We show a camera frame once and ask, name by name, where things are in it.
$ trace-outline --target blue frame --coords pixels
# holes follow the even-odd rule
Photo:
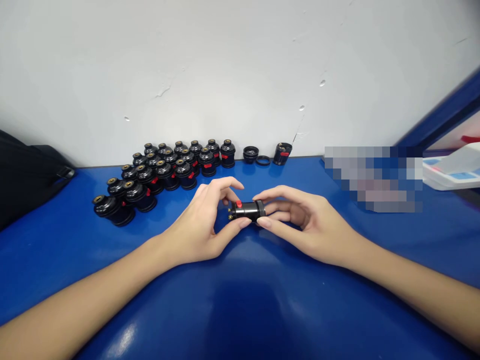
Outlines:
[[[480,110],[480,71],[407,133],[396,146],[423,151]]]

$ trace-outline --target white machine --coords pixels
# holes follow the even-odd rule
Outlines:
[[[467,144],[448,156],[423,159],[423,182],[435,190],[480,187],[480,142]]]

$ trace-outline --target blue table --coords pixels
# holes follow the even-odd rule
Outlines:
[[[118,167],[79,170],[54,199],[0,232],[0,324],[111,264],[165,230],[194,190],[163,191],[158,206],[117,228],[91,200]],[[237,162],[243,201],[285,184],[328,198],[375,243],[480,288],[480,213],[425,186],[423,213],[360,210],[317,157],[286,166]],[[210,179],[198,177],[199,183]],[[227,222],[220,205],[216,229]],[[214,260],[160,276],[115,316],[78,359],[468,359],[466,348],[395,296],[314,261],[255,225]]]

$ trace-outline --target hand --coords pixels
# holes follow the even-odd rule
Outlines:
[[[167,254],[171,267],[218,257],[230,240],[252,221],[246,217],[230,221],[218,234],[214,223],[217,207],[239,198],[230,188],[242,190],[244,186],[234,177],[214,179],[198,187],[188,207],[178,219],[152,240],[160,242],[161,252]]]
[[[274,200],[278,197],[286,201]],[[353,230],[323,196],[280,185],[253,200],[270,202],[265,206],[267,216],[257,220],[261,227],[323,263],[348,267],[365,246],[373,244]],[[282,222],[291,222],[302,231]]]

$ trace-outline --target white wall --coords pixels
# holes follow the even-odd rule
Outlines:
[[[463,135],[480,138],[480,111],[438,139],[428,150],[459,149],[466,144],[461,140]]]
[[[3,0],[0,129],[78,166],[146,142],[392,145],[480,65],[479,19],[477,0]]]

